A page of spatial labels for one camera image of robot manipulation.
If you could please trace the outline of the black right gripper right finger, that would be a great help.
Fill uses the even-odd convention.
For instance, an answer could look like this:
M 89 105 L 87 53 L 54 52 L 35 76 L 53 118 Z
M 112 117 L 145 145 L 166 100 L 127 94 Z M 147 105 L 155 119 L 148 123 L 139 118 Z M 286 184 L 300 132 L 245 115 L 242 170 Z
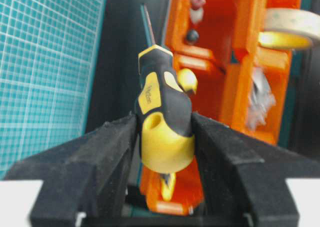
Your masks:
M 317 225 L 320 164 L 192 114 L 207 210 L 251 225 Z

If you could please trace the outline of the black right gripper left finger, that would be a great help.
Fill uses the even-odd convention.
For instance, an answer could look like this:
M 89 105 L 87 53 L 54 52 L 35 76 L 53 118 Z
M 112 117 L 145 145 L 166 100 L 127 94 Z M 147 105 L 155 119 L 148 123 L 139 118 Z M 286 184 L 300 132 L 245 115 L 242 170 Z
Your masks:
M 74 225 L 80 213 L 120 217 L 136 140 L 131 114 L 24 158 L 3 178 L 18 187 L 9 198 L 35 197 L 26 216 L 31 225 Z

